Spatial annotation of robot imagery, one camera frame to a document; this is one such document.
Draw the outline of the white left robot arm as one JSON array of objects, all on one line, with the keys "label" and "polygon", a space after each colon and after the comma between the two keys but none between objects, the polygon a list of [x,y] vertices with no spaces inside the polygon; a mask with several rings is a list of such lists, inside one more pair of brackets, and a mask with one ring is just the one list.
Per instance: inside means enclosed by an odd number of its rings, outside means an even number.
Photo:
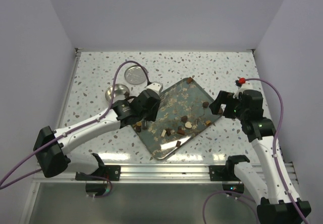
[{"label": "white left robot arm", "polygon": [[70,127],[52,130],[42,128],[34,152],[46,178],[63,173],[72,162],[69,154],[77,147],[102,134],[136,124],[141,120],[156,120],[161,102],[162,85],[152,83],[132,101],[117,100],[109,107]]}]

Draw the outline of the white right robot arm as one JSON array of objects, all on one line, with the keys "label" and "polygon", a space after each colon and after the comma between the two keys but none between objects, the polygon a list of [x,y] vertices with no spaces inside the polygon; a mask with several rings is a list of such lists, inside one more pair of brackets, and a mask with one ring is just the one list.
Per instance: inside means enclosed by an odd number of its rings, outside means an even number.
[{"label": "white right robot arm", "polygon": [[276,129],[272,120],[264,117],[262,104],[262,93],[256,90],[220,91],[209,108],[217,115],[221,105],[225,105],[223,116],[240,121],[242,131],[258,156],[264,177],[256,173],[247,156],[233,155],[221,169],[210,166],[210,178],[241,181],[257,204],[260,223],[306,223],[310,204],[301,199],[288,175],[275,137]]}]

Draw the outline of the metal serving tongs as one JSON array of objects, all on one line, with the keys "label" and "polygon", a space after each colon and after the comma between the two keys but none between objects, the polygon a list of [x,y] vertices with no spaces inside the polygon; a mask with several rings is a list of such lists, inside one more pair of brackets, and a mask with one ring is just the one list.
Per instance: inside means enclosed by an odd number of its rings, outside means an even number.
[{"label": "metal serving tongs", "polygon": [[155,122],[159,109],[165,105],[166,93],[164,92],[164,88],[161,94],[157,94],[146,88],[144,88],[143,92],[148,93],[148,100],[144,103],[143,120],[145,122]]}]

